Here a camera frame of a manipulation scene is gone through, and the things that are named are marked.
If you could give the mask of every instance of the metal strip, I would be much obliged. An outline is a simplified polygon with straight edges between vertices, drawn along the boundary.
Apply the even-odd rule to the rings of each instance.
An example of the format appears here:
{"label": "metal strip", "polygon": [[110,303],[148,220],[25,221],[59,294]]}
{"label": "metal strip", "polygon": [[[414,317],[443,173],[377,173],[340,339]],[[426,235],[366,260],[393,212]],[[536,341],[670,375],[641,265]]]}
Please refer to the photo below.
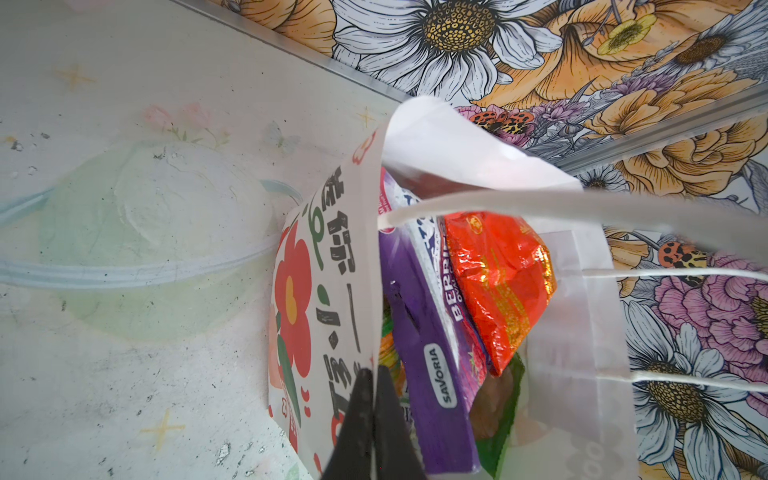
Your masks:
{"label": "metal strip", "polygon": [[589,148],[558,162],[557,166],[575,175],[613,164],[634,155],[666,147],[676,141],[706,134],[737,121],[747,120],[768,111],[768,83],[756,85],[709,105],[660,121],[643,130],[617,138],[605,145]]}
{"label": "metal strip", "polygon": [[299,42],[284,37],[276,31],[269,30],[267,27],[257,24],[231,10],[215,5],[208,0],[171,0],[181,6],[189,8],[193,12],[200,13],[211,20],[227,25],[235,30],[248,35],[251,38],[271,45],[278,50],[282,50],[294,57],[344,77],[361,87],[368,88],[377,94],[391,98],[394,101],[404,102],[411,98],[410,95],[396,88],[390,87],[384,82],[378,81],[367,74],[357,71],[354,68],[333,60],[331,57],[314,51],[313,49],[301,45]]}

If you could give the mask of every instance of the black tongs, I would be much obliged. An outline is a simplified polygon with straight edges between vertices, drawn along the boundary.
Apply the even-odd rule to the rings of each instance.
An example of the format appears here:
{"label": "black tongs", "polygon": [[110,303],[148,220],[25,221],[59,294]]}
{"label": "black tongs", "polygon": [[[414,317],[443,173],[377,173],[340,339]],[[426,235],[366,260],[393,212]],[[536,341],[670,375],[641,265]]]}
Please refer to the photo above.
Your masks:
{"label": "black tongs", "polygon": [[369,369],[358,372],[336,448],[321,480],[370,479],[373,445],[377,480],[426,480],[385,366],[379,366],[375,408],[373,374]]}

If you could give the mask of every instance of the red snack package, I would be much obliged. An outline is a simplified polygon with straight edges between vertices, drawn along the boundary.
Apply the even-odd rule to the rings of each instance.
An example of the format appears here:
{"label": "red snack package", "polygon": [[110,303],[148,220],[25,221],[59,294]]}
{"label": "red snack package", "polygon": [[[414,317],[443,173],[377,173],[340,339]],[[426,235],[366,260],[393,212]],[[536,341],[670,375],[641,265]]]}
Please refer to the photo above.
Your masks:
{"label": "red snack package", "polygon": [[500,375],[552,298],[549,250],[521,218],[489,212],[445,216],[458,285]]}

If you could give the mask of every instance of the floral wallpaper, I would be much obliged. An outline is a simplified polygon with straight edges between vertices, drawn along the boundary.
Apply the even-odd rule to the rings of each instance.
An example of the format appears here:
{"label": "floral wallpaper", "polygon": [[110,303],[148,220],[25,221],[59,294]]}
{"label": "floral wallpaper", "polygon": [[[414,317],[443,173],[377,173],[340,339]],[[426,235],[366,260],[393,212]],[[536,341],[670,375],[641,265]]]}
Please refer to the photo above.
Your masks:
{"label": "floral wallpaper", "polygon": [[[621,114],[628,116],[631,105],[634,101]],[[606,112],[600,134],[610,133],[602,125],[616,124],[607,121]],[[595,128],[597,121],[592,121]],[[578,177],[586,188],[682,197],[765,216],[766,143],[768,115],[762,115]],[[610,226],[604,231],[619,269],[768,271],[674,234]],[[768,396],[726,387],[728,382],[768,385],[768,284],[732,276],[628,276],[618,280],[617,291],[632,369],[684,373],[725,385],[634,385],[641,478],[768,478]]]}
{"label": "floral wallpaper", "polygon": [[[768,72],[768,0],[211,1],[555,164]],[[649,162],[624,171],[643,183]]]}

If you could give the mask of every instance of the scratched surface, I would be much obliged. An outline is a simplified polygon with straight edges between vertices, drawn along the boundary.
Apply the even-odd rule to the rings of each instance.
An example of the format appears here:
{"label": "scratched surface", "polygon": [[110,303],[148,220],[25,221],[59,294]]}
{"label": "scratched surface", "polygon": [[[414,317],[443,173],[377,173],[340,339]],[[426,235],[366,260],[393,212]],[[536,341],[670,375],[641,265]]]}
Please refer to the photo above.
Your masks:
{"label": "scratched surface", "polygon": [[[226,256],[295,205],[261,180],[315,190],[396,107],[166,0],[3,10],[0,207],[53,190],[0,260]],[[0,283],[0,478],[309,478],[266,410],[272,267]]]}

